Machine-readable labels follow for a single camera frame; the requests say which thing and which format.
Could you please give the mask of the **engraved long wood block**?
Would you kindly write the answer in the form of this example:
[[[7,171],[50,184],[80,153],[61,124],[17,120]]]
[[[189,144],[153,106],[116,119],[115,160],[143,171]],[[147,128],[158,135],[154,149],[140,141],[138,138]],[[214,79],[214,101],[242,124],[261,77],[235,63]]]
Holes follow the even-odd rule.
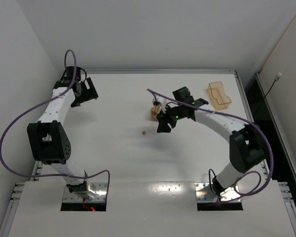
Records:
[[[151,113],[151,119],[152,119],[152,121],[158,121],[157,115],[158,115],[158,113],[155,113],[155,112],[152,112]]]

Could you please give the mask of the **plain long wood block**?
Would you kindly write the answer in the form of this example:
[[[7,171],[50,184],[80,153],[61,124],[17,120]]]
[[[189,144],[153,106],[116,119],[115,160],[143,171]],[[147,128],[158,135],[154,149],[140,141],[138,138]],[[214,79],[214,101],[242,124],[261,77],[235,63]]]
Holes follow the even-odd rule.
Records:
[[[157,107],[157,105],[153,105],[152,108],[151,108],[151,112],[155,112],[155,113],[157,113],[157,112],[156,112],[156,107]]]

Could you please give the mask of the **orange translucent plastic box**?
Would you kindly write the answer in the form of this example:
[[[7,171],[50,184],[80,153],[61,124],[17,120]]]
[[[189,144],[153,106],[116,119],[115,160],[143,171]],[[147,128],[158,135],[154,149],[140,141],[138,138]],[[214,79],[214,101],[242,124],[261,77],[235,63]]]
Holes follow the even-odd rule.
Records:
[[[225,110],[232,103],[230,97],[225,94],[224,86],[221,81],[209,83],[207,92],[216,110]]]

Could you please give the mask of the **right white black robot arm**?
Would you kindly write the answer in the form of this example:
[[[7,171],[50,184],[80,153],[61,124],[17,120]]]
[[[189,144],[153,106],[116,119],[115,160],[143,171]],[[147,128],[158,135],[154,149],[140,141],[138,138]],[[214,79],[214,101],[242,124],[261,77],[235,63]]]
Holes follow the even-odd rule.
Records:
[[[241,117],[218,112],[208,101],[194,99],[187,87],[173,91],[174,98],[154,93],[154,105],[160,107],[156,115],[157,132],[169,133],[181,119],[191,119],[224,138],[229,144],[229,162],[210,180],[210,190],[220,195],[234,186],[250,170],[263,160],[272,158],[270,143],[262,131],[252,122]]]

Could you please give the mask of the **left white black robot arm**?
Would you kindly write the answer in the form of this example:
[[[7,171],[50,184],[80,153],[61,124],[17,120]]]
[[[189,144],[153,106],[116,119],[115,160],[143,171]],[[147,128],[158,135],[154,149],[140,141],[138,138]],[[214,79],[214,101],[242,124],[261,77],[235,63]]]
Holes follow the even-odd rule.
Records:
[[[61,174],[70,193],[90,199],[91,184],[87,173],[70,160],[72,148],[63,124],[69,108],[97,99],[98,93],[84,69],[68,66],[56,81],[52,98],[37,122],[27,127],[33,157]]]

